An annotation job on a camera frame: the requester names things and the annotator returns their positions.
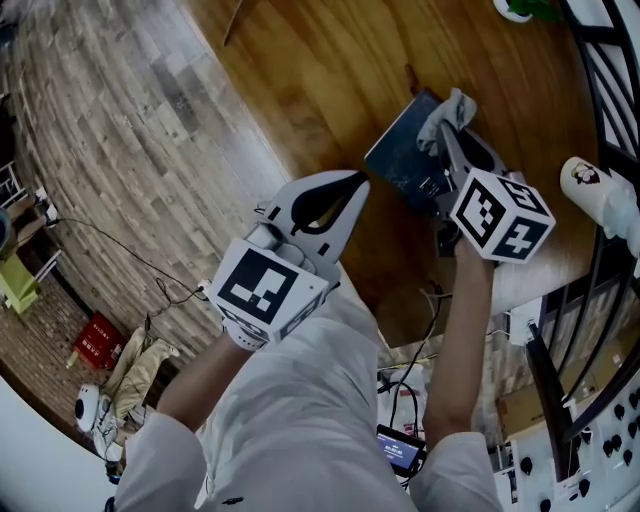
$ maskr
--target brick-patterned floor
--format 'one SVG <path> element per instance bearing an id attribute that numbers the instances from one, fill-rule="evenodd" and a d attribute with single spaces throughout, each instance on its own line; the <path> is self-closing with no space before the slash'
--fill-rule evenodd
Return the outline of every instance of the brick-patterned floor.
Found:
<path id="1" fill-rule="evenodd" d="M 88 320 L 52 277 L 44 280 L 39 299 L 21 316 L 12 309 L 0 309 L 0 360 L 70 425 L 75 423 L 74 405 L 80 386 L 100 383 L 107 375 L 80 359 L 69 370 L 65 367 Z"/>

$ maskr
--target person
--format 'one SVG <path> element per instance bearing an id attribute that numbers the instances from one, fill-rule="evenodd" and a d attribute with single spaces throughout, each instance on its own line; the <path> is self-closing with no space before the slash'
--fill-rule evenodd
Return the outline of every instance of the person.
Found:
<path id="1" fill-rule="evenodd" d="M 224 333 L 191 362 L 127 444 L 115 510 L 192 510 L 205 473 L 204 511 L 501 510 L 471 432 L 493 267 L 466 240 L 456 257 L 410 494 L 376 437 L 377 326 L 341 286 L 279 344 L 251 353 Z"/>

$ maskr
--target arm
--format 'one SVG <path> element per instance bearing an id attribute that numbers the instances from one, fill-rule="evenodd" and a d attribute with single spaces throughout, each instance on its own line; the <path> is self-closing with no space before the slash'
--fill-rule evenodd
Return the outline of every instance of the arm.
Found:
<path id="1" fill-rule="evenodd" d="M 127 444 L 116 510 L 193 510 L 207 469 L 193 432 L 252 353 L 225 332 L 173 379 L 158 403 L 160 414 L 152 414 Z"/>
<path id="2" fill-rule="evenodd" d="M 482 260 L 464 238 L 456 246 L 456 258 L 451 310 L 423 418 L 429 450 L 450 434 L 471 430 L 482 380 L 493 264 Z"/>
<path id="3" fill-rule="evenodd" d="M 225 331 L 171 381 L 160 398 L 157 411 L 195 432 L 251 354 L 231 340 Z"/>

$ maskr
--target red box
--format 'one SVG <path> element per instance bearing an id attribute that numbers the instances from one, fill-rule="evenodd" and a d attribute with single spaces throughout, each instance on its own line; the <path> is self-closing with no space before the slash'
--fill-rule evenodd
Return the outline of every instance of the red box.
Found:
<path id="1" fill-rule="evenodd" d="M 112 370 L 127 340 L 102 313 L 93 315 L 78 337 L 74 350 L 96 370 Z"/>

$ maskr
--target small screen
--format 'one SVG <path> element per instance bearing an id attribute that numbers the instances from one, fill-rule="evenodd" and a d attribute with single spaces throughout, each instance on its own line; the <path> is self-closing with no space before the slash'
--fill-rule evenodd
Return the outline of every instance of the small screen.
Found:
<path id="1" fill-rule="evenodd" d="M 391 464 L 402 469 L 411 468 L 419 448 L 380 433 L 378 433 L 378 442 Z"/>

